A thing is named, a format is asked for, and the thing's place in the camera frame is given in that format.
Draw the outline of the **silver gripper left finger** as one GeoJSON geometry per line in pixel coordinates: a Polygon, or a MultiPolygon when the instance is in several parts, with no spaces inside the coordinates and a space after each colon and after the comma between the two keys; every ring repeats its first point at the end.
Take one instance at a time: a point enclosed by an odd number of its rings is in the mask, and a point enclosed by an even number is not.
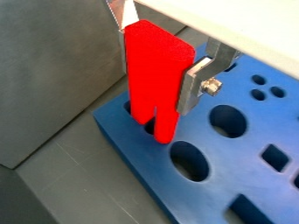
{"type": "Polygon", "coordinates": [[[125,27],[138,21],[133,0],[105,0],[112,17],[116,21],[118,44],[121,50],[122,71],[126,70],[126,51],[124,41],[125,27]]]}

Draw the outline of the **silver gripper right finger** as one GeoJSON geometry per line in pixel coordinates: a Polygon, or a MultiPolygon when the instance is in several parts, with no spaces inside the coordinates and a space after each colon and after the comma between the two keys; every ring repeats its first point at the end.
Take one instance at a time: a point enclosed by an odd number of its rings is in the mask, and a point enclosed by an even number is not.
{"type": "Polygon", "coordinates": [[[214,96],[221,82],[214,76],[225,71],[240,57],[241,52],[214,38],[208,38],[205,55],[185,70],[176,110],[185,116],[198,103],[202,94],[214,96]]]}

